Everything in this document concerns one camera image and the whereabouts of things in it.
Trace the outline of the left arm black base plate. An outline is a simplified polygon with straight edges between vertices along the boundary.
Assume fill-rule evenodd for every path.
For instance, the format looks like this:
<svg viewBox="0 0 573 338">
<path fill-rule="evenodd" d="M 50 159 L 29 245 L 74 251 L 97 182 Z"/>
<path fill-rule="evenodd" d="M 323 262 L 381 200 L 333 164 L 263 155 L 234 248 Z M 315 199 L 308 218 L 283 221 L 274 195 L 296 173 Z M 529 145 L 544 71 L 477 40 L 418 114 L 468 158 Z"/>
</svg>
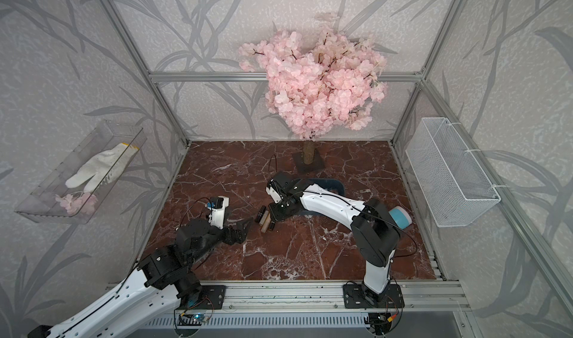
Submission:
<svg viewBox="0 0 573 338">
<path fill-rule="evenodd" d="M 225 285 L 201 286 L 189 296 L 184 297 L 179 308 L 182 310 L 222 310 L 226 288 Z"/>
</svg>

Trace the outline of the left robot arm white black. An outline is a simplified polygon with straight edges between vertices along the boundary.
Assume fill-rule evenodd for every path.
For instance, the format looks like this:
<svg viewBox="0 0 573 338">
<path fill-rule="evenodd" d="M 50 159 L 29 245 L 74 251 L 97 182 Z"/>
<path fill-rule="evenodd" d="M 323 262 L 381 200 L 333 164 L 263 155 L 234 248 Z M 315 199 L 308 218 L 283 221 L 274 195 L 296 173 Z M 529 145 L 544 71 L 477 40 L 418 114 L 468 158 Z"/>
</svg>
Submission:
<svg viewBox="0 0 573 338">
<path fill-rule="evenodd" d="M 218 228 L 196 219 L 178 228 L 173 243 L 156 249 L 115 288 L 54 326 L 39 325 L 29 337 L 126 337 L 149 320 L 209 299 L 192 270 L 218 244 L 245 242 L 252 221 Z"/>
</svg>

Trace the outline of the teal plastic storage box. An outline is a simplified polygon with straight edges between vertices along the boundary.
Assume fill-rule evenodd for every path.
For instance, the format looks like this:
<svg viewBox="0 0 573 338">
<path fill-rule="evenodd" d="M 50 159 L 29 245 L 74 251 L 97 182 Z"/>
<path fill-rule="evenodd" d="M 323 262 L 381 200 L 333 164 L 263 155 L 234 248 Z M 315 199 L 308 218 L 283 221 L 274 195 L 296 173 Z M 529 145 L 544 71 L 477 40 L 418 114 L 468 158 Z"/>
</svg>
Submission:
<svg viewBox="0 0 573 338">
<path fill-rule="evenodd" d="M 304 209 L 316 215 L 332 219 L 344 218 L 344 210 L 348 207 L 343 201 L 344 186 L 335 179 L 312 179 L 312 184 L 304 191 L 301 200 Z"/>
</svg>

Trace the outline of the beige gold lipstick tube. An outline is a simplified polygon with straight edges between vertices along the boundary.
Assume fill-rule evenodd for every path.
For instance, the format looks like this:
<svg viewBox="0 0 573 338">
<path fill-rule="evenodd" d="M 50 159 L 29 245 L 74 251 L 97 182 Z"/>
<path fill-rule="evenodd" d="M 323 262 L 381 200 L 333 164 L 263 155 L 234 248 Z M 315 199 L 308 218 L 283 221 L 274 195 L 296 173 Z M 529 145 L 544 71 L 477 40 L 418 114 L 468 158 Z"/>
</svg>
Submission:
<svg viewBox="0 0 573 338">
<path fill-rule="evenodd" d="M 260 227 L 263 228 L 270 221 L 270 212 L 266 211 L 260 222 Z"/>
</svg>

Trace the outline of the black lipstick tube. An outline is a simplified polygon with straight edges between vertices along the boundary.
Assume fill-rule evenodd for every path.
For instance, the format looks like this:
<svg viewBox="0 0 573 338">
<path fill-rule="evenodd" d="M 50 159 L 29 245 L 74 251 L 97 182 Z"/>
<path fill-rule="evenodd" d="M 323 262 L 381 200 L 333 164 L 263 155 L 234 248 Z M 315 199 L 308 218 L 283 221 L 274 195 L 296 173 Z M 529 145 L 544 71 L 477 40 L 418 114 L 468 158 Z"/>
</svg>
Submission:
<svg viewBox="0 0 573 338">
<path fill-rule="evenodd" d="M 263 206 L 259 209 L 259 211 L 258 211 L 258 213 L 257 213 L 257 215 L 256 215 L 256 217 L 255 217 L 255 222 L 256 222 L 257 224 L 261 225 L 261 222 L 262 222 L 262 220 L 263 220 L 264 215 L 265 215 L 266 212 L 267 212 L 267 207 L 266 207 L 265 205 L 263 205 Z"/>
</svg>

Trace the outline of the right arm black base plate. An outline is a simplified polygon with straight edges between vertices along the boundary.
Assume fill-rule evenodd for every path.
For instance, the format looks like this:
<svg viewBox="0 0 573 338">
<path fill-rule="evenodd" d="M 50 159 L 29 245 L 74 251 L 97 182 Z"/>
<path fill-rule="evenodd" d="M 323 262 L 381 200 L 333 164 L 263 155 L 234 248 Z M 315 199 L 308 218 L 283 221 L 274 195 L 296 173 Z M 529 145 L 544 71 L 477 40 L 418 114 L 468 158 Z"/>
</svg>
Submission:
<svg viewBox="0 0 573 338">
<path fill-rule="evenodd" d="M 375 293 L 364 284 L 347 281 L 343 285 L 343 299 L 347 309 L 404 308 L 401 286 L 397 283 L 389 283 L 382 293 Z"/>
</svg>

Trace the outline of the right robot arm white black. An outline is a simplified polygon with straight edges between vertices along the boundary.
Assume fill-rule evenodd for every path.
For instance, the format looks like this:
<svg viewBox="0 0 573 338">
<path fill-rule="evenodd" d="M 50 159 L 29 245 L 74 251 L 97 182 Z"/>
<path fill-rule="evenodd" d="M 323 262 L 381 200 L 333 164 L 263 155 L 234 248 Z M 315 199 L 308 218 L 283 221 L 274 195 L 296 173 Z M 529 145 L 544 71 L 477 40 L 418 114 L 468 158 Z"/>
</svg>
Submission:
<svg viewBox="0 0 573 338">
<path fill-rule="evenodd" d="M 401 227 L 378 199 L 360 201 L 340 196 L 306 178 L 293 178 L 279 172 L 267 184 L 272 198 L 269 205 L 272 221 L 280 222 L 310 211 L 328 217 L 352 231 L 361 256 L 366 261 L 363 286 L 381 294 L 390 283 L 390 266 Z"/>
</svg>

